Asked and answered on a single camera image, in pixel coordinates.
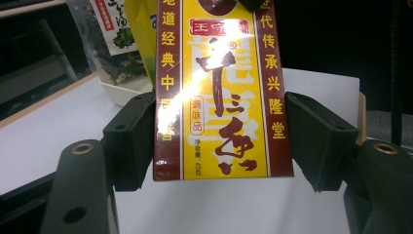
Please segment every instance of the red chinese characters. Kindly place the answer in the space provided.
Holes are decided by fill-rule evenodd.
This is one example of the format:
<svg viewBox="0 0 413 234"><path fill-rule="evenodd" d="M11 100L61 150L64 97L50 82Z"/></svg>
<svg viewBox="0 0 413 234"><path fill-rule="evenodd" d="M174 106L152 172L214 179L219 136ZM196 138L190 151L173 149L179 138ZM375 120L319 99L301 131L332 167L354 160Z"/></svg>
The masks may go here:
<svg viewBox="0 0 413 234"><path fill-rule="evenodd" d="M204 99L195 96L191 98L191 134L200 136L204 131Z"/></svg>
<svg viewBox="0 0 413 234"><path fill-rule="evenodd" d="M243 128L243 122L239 120L238 118L233 117L229 125L219 130L219 134L221 135L221 137L226 138L227 140L220 146L216 147L215 149L216 155L218 156L228 155L228 156L233 156L236 158L243 158L245 152L248 149L251 149L254 147L254 144L252 143L251 138L249 136L236 135L236 133L239 132L242 128ZM235 153L222 151L222 148L229 142L232 142L234 145L234 148L239 148L239 150L237 150Z"/></svg>
<svg viewBox="0 0 413 234"><path fill-rule="evenodd" d="M248 22L244 19L191 19L190 33L194 36L248 34Z"/></svg>

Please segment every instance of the snack bag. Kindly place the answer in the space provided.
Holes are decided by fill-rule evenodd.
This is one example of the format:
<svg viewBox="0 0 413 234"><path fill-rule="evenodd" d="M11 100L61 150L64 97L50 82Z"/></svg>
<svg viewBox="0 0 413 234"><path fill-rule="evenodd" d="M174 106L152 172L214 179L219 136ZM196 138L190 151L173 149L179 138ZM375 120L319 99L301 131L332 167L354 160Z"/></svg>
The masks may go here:
<svg viewBox="0 0 413 234"><path fill-rule="evenodd" d="M293 176L273 0L159 0L154 179Z"/></svg>
<svg viewBox="0 0 413 234"><path fill-rule="evenodd" d="M124 105L153 86L124 12L124 0L67 0L91 71L113 101Z"/></svg>

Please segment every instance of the white surface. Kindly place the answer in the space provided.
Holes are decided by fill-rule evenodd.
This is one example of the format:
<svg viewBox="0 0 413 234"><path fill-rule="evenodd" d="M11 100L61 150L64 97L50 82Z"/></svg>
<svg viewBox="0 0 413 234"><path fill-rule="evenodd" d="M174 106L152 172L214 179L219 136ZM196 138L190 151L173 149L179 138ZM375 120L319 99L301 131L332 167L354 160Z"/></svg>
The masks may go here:
<svg viewBox="0 0 413 234"><path fill-rule="evenodd" d="M359 80L354 77L331 75L284 68L284 87L314 98L357 128Z"/></svg>
<svg viewBox="0 0 413 234"><path fill-rule="evenodd" d="M121 106L126 105L131 98L137 95L141 95L141 94L152 91L153 86L151 82L149 81L149 79L141 79L134 83L136 83L136 86L138 88L136 88L135 90L132 90L132 89L126 89L126 88L119 87L119 86L109 85L109 84L106 84L100 81L100 84L104 87L104 89L106 90L107 94L110 96L112 101L115 104L118 104Z"/></svg>
<svg viewBox="0 0 413 234"><path fill-rule="evenodd" d="M358 99L348 96L358 97L358 79L283 72L288 90L318 87L310 96L321 96L323 104L346 97L334 104L351 113L342 116L349 122L357 116ZM330 79L320 83L320 76ZM53 172L67 145L101 139L119 110L93 79L0 129L0 194ZM121 233L349 233L344 186L316 194L295 164L294 170L295 178L155 183L150 169L142 190L116 194Z"/></svg>

